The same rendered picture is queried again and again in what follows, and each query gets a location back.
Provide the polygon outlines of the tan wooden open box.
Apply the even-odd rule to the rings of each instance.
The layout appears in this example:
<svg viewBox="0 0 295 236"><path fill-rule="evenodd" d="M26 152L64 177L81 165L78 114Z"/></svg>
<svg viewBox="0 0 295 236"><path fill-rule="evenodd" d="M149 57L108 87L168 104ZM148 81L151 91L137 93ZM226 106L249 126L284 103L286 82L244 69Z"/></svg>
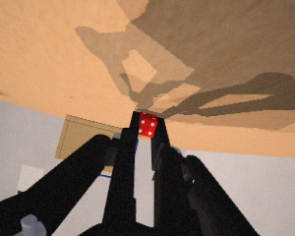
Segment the tan wooden open box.
<svg viewBox="0 0 295 236"><path fill-rule="evenodd" d="M95 135L103 134L112 139L122 128L66 115L54 158L63 160Z"/></svg>

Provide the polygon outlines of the red die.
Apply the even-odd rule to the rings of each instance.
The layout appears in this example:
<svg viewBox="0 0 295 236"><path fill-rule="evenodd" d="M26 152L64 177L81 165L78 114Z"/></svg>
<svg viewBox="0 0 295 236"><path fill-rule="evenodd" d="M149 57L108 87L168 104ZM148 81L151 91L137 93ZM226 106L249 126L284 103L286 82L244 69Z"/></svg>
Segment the red die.
<svg viewBox="0 0 295 236"><path fill-rule="evenodd" d="M157 116L141 112L140 113L140 124L139 124L139 135L146 137L153 137L155 128L157 125Z"/></svg>

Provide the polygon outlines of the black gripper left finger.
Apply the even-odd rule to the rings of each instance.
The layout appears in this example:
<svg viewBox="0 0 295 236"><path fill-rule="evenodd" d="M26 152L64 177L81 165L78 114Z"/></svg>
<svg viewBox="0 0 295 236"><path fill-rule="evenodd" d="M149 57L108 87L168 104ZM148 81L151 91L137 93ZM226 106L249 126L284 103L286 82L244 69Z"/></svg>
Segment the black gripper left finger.
<svg viewBox="0 0 295 236"><path fill-rule="evenodd" d="M105 166L113 170L100 236L136 236L140 113L133 111L129 128L115 133L112 140L103 134L93 136L26 191L0 201L0 236L51 236Z"/></svg>

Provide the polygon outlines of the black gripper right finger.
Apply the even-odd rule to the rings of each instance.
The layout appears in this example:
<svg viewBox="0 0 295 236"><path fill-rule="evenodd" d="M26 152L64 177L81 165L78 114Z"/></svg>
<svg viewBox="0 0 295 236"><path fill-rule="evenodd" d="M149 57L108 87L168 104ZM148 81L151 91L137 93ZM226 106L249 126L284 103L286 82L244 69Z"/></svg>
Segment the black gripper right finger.
<svg viewBox="0 0 295 236"><path fill-rule="evenodd" d="M202 161L170 145L163 118L150 145L153 227L169 226L170 236L261 236Z"/></svg>

